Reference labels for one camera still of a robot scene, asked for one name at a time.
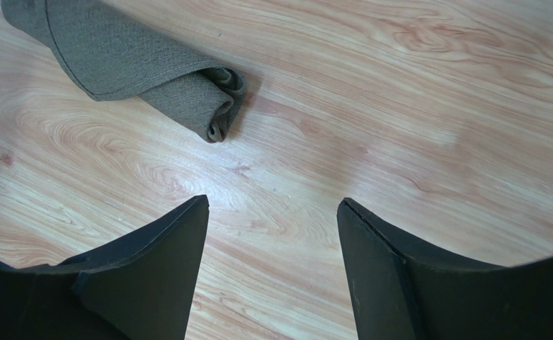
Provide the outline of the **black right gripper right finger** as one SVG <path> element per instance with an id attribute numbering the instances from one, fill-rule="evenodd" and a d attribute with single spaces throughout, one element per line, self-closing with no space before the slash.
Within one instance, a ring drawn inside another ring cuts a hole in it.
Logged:
<path id="1" fill-rule="evenodd" d="M 553 256 L 511 267 L 467 258 L 351 198 L 337 223 L 360 339 L 553 339 Z"/>

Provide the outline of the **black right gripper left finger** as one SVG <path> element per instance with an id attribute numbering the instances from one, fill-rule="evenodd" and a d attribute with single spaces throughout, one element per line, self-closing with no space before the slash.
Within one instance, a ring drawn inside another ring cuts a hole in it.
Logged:
<path id="1" fill-rule="evenodd" d="M 0 339 L 183 339 L 208 217 L 197 195 L 57 265 L 0 261 Z"/>

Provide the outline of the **brown cloth napkin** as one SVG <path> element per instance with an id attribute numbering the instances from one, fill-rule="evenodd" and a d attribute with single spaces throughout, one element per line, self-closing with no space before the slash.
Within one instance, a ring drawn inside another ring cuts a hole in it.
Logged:
<path id="1" fill-rule="evenodd" d="M 206 142 L 222 142 L 244 76 L 102 1 L 2 1 L 4 18 L 46 47 L 95 101 L 138 97 Z"/>

